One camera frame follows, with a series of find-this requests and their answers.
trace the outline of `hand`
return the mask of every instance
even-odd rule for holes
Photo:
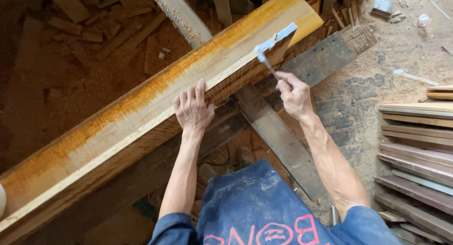
[[[206,107],[204,101],[204,79],[198,81],[197,87],[188,87],[173,101],[178,122],[183,131],[204,133],[206,127],[214,118],[214,104]]]
[[[279,78],[275,89],[281,92],[280,98],[286,112],[300,123],[307,123],[315,115],[310,100],[310,87],[292,73],[282,71],[275,73]]]

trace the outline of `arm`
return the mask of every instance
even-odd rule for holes
[[[370,207],[359,177],[314,113],[309,86],[294,74],[277,72],[277,75],[280,78],[277,89],[281,92],[285,110],[299,121],[321,181],[337,207],[340,219],[343,221],[353,206]]]
[[[190,211],[197,186],[197,157],[204,131],[214,118],[214,104],[208,107],[204,101],[205,81],[200,79],[197,87],[188,87],[175,98],[173,107],[178,122],[183,128],[183,137],[178,157],[165,190],[159,219],[170,213]]]

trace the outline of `forearm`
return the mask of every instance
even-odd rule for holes
[[[202,137],[202,131],[183,131],[181,148],[165,190],[159,219],[175,212],[190,215],[197,187],[197,157]]]
[[[341,220],[353,206],[370,206],[358,175],[333,142],[319,117],[312,114],[300,124],[321,181],[337,207]]]

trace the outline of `left hand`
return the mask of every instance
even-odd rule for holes
[[[214,104],[206,106],[204,101],[204,79],[196,87],[188,87],[173,101],[178,122],[184,131],[204,132],[214,118]]]

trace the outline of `blue shirt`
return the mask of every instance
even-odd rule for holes
[[[233,174],[209,180],[195,229],[190,216],[157,221],[149,245],[399,245],[382,218],[368,207],[348,210],[327,229],[261,159]]]

